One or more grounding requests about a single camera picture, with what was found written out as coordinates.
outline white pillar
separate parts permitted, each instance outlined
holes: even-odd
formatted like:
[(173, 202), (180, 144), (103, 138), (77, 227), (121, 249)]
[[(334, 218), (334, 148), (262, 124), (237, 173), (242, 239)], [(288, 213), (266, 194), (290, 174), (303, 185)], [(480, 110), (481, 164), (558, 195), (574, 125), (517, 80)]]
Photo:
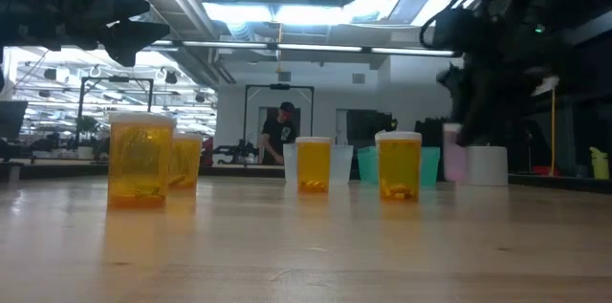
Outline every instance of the white pillar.
[(11, 48), (4, 49), (2, 60), (2, 74), (4, 75), (4, 88), (0, 92), (0, 101), (10, 101), (14, 95), (12, 90), (17, 80), (18, 61), (11, 54)]

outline yellow bottle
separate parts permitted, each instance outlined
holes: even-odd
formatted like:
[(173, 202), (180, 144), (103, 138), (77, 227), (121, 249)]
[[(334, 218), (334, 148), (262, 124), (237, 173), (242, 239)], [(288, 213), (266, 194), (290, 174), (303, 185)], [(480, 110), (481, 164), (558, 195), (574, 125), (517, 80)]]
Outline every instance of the yellow bottle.
[(608, 168), (608, 154), (601, 152), (598, 148), (591, 146), (591, 156), (593, 158), (593, 173), (595, 179), (609, 180), (610, 169)]

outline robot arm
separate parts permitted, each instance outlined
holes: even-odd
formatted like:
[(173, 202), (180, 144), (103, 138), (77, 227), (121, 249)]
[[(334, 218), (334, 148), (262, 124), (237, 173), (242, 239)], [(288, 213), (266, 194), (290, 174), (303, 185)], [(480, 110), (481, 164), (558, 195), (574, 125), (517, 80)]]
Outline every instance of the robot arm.
[[(495, 2), (482, 0), (475, 11), (447, 7), (421, 32), (425, 47), (464, 54), (463, 68), (438, 76), (450, 90), (451, 120), (463, 124), (460, 145), (487, 142), (495, 127), (521, 113), (545, 78), (557, 76), (571, 87), (580, 65), (563, 31), (612, 6), (612, 0), (508, 0), (492, 14)], [(423, 34), (433, 21), (429, 44)]]

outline red object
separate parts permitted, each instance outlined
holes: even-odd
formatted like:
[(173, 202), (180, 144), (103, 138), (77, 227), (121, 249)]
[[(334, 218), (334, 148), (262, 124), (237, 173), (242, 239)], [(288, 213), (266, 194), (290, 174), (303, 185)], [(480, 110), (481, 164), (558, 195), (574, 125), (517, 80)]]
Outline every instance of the red object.
[(204, 149), (204, 158), (203, 158), (203, 162), (204, 163), (200, 163), (200, 165), (212, 166), (212, 145), (213, 145), (213, 141), (214, 141), (214, 138), (210, 137), (209, 139), (205, 140), (202, 143), (202, 149)]
[[(551, 166), (550, 165), (534, 165), (534, 167), (532, 168), (532, 173), (535, 173), (537, 175), (541, 175), (541, 176), (549, 176), (551, 173)], [(558, 169), (555, 168), (555, 170), (553, 171), (553, 176), (561, 176), (561, 173), (558, 171)]]

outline cable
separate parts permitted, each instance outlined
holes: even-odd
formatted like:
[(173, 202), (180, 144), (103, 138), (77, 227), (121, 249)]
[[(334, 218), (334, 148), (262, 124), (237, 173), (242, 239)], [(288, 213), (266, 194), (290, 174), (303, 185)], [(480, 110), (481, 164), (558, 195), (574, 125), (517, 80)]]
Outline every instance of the cable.
[(555, 130), (556, 123), (556, 109), (557, 109), (557, 94), (555, 92), (555, 88), (553, 88), (553, 101), (552, 101), (553, 109), (551, 111), (551, 170), (548, 173), (548, 176), (555, 176), (555, 148), (556, 145), (556, 135), (557, 132)]
[(419, 42), (421, 42), (421, 45), (423, 45), (424, 48), (426, 49), (433, 49), (433, 45), (428, 44), (427, 42), (425, 42), (425, 32), (427, 31), (427, 29), (429, 28), (429, 26), (431, 26), (431, 24), (436, 20), (436, 18), (438, 18), (438, 16), (445, 12), (448, 11), (449, 9), (452, 8), (452, 6), (455, 5), (455, 3), (457, 3), (458, 0), (450, 0), (450, 3), (448, 3), (448, 5), (442, 9), (440, 12), (438, 12), (437, 14), (431, 16), (430, 19), (427, 20), (427, 22), (425, 22), (425, 24), (423, 25), (423, 27), (421, 27), (421, 30), (419, 31)]

